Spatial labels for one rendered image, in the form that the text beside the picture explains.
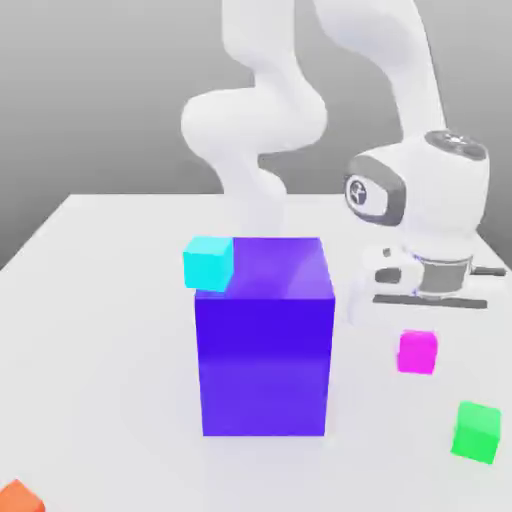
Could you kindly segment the small cyan cube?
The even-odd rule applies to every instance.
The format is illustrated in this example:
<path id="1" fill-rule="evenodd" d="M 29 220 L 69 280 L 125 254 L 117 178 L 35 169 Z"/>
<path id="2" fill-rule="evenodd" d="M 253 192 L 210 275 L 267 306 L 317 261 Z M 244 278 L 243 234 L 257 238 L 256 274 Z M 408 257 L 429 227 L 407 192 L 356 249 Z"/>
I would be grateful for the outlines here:
<path id="1" fill-rule="evenodd" d="M 223 292 L 234 272 L 232 237 L 194 236 L 183 251 L 187 288 Z"/>

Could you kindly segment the small orange cube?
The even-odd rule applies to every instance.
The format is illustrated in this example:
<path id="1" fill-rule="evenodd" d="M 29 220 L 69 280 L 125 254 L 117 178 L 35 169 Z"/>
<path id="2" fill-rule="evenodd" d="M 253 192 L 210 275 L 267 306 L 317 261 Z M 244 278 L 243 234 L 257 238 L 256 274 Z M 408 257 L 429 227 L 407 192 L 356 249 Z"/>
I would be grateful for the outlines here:
<path id="1" fill-rule="evenodd" d="M 0 512 L 46 512 L 44 502 L 15 479 L 0 490 Z"/>

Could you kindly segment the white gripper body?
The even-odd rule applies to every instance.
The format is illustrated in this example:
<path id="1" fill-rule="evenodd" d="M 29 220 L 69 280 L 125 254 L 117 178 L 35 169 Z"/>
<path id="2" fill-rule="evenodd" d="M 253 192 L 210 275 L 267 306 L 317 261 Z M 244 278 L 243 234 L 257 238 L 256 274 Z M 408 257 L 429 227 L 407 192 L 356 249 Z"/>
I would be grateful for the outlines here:
<path id="1" fill-rule="evenodd" d="M 414 294 L 355 292 L 347 302 L 346 322 L 353 327 L 430 329 L 442 313 L 486 311 L 486 299 L 420 297 Z"/>

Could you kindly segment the small magenta cube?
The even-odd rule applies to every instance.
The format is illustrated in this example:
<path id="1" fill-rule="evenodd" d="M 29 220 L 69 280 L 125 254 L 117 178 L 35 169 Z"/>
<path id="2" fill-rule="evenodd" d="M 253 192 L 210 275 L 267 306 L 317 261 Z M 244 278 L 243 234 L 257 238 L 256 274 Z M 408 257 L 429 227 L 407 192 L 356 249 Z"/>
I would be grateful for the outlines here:
<path id="1" fill-rule="evenodd" d="M 405 330 L 400 335 L 397 368 L 402 373 L 432 375 L 438 339 L 432 331 Z"/>

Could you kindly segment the small green cube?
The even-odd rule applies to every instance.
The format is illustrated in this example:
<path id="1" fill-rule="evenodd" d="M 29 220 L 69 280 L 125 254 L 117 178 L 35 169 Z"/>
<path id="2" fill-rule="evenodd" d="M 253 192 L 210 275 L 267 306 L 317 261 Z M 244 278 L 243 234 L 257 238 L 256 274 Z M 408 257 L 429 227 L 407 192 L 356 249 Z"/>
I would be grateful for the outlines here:
<path id="1" fill-rule="evenodd" d="M 498 408 L 462 401 L 457 410 L 451 453 L 492 465 L 501 439 Z"/>

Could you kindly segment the large blue box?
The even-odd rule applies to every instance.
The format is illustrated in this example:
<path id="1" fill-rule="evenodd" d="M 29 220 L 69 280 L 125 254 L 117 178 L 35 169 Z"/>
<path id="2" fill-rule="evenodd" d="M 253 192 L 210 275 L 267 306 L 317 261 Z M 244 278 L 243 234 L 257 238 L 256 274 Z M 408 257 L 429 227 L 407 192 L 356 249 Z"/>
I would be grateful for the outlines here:
<path id="1" fill-rule="evenodd" d="M 335 307 L 320 239 L 235 239 L 227 289 L 194 300 L 204 435 L 323 435 Z"/>

